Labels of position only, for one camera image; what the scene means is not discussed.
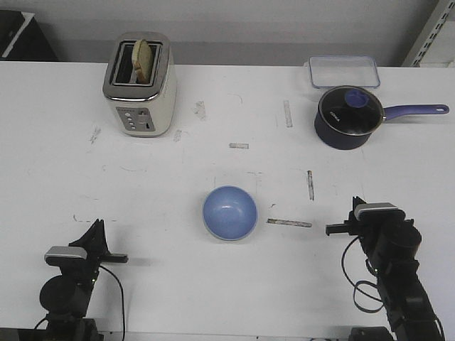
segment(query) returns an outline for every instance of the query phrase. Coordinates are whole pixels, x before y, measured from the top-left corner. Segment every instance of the purple handle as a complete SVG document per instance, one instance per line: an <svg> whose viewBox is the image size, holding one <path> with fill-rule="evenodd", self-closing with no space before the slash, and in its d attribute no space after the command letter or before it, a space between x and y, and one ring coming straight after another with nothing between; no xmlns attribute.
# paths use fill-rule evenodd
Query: purple handle
<svg viewBox="0 0 455 341"><path fill-rule="evenodd" d="M445 104L397 105L384 108L384 112L385 120L389 120L403 115L447 114L449 107Z"/></svg>

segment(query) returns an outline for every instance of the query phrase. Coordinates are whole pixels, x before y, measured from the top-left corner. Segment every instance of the blue bowl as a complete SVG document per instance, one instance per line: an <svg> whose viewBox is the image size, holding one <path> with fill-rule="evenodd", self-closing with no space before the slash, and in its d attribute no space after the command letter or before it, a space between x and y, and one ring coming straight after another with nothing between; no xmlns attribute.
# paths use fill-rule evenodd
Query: blue bowl
<svg viewBox="0 0 455 341"><path fill-rule="evenodd" d="M257 208L243 189L223 186L214 189L205 199L203 218L207 229L215 237L239 240L255 228Z"/></svg>

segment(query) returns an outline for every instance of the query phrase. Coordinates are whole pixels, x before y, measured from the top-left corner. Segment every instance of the white toaster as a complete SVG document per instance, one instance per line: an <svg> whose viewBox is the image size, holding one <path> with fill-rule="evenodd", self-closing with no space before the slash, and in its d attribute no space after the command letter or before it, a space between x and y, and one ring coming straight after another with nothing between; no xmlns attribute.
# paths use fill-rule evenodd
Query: white toaster
<svg viewBox="0 0 455 341"><path fill-rule="evenodd" d="M144 39L152 51L148 83L140 84L132 65L134 44ZM171 46L155 32L121 35L107 65L102 91L121 130L132 136L158 136L171 125L177 79Z"/></svg>

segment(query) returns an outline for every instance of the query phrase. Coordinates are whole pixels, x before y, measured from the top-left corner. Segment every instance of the clear plastic container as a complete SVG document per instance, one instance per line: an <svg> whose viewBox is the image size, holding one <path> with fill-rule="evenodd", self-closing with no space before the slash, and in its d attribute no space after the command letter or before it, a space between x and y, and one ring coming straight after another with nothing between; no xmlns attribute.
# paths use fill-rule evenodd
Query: clear plastic container
<svg viewBox="0 0 455 341"><path fill-rule="evenodd" d="M311 85L327 89L341 85L377 88L380 79L376 62L366 55L327 55L309 58Z"/></svg>

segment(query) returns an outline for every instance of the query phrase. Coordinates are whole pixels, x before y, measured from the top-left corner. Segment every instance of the toaster button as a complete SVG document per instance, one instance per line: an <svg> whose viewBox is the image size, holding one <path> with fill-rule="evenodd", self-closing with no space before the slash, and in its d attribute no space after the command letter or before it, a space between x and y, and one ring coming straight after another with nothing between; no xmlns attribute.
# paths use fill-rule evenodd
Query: toaster button
<svg viewBox="0 0 455 341"><path fill-rule="evenodd" d="M149 115L147 115L145 112L140 112L139 115L137 115L137 122L138 123L146 123L148 121Z"/></svg>

